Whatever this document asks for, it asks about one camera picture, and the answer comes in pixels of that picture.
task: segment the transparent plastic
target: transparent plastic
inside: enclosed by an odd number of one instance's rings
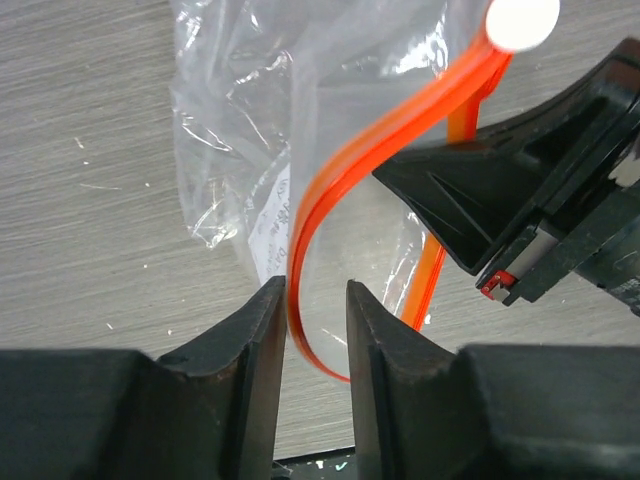
[[[447,70],[488,0],[173,1],[178,186],[209,247],[230,239],[257,282],[286,271],[304,192],[367,126]],[[418,141],[445,139],[446,125]],[[426,244],[415,216],[374,179],[316,231],[300,291],[313,350],[346,375],[344,288],[364,281],[392,312]]]

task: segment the white round cap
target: white round cap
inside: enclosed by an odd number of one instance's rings
[[[496,48],[518,53],[544,42],[559,16],[560,0],[493,0],[485,25]]]

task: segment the plastic bag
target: plastic bag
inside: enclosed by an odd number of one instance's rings
[[[320,166],[444,71],[487,3],[174,2],[175,154],[191,234],[210,247],[231,239],[260,283],[283,274],[289,219]],[[305,330],[329,368],[348,367],[346,280],[365,282],[396,313],[425,238],[415,215],[373,178],[329,215],[302,287]]]

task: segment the red component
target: red component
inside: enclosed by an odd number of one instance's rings
[[[484,287],[480,289],[483,295],[489,297],[491,300],[495,300],[491,292],[494,288],[500,286],[502,288],[512,287],[514,283],[516,283],[518,279],[511,275],[509,272],[505,272],[504,270],[497,271],[491,279],[484,284]]]

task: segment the gray wooden surface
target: gray wooden surface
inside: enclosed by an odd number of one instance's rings
[[[183,226],[168,90],[172,21],[165,0],[0,3],[0,347],[157,355],[252,293],[231,247],[207,251]],[[629,34],[640,36],[637,0],[564,0],[557,31],[517,58],[485,120],[548,98]],[[336,238],[355,235],[347,221],[334,222]],[[323,302],[314,308],[342,308],[330,266],[316,277]],[[576,277],[535,305],[500,308],[447,265],[425,333],[449,348],[640,344],[640,321]],[[349,403],[346,387],[289,349],[277,454],[350,443]]]

